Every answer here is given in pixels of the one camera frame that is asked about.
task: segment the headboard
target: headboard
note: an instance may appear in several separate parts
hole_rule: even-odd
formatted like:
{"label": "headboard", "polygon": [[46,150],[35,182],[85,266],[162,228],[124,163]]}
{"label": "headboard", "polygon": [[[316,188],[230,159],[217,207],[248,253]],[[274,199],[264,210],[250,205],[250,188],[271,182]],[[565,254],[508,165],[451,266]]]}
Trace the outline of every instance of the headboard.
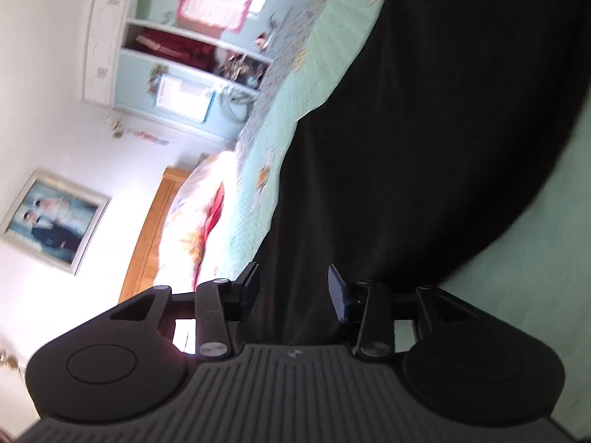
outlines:
{"label": "headboard", "polygon": [[158,273],[158,246],[170,205],[191,172],[168,167],[152,202],[135,245],[131,263],[123,281],[119,303],[150,288]]}

